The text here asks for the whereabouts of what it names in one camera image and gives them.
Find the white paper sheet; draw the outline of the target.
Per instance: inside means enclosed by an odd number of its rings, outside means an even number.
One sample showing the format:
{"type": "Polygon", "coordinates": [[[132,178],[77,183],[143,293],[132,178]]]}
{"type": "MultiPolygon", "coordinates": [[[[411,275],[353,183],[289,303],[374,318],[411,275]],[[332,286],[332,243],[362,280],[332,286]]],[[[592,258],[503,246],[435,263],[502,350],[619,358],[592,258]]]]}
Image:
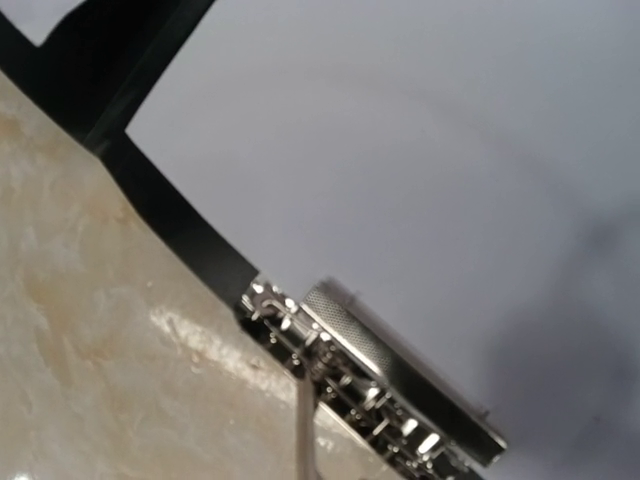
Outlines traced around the white paper sheet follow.
{"type": "Polygon", "coordinates": [[[218,1],[127,131],[487,413],[490,478],[638,477],[637,2],[218,1]]]}

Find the black clip file folder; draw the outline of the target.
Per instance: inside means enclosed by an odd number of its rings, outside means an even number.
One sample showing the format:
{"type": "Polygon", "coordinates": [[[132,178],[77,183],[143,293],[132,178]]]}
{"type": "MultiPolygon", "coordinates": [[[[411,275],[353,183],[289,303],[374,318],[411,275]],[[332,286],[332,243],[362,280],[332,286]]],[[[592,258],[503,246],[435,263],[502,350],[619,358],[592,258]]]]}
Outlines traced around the black clip file folder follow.
{"type": "Polygon", "coordinates": [[[41,45],[1,13],[1,71],[94,154],[143,220],[233,312],[257,269],[126,132],[209,1],[83,1],[41,45]]]}

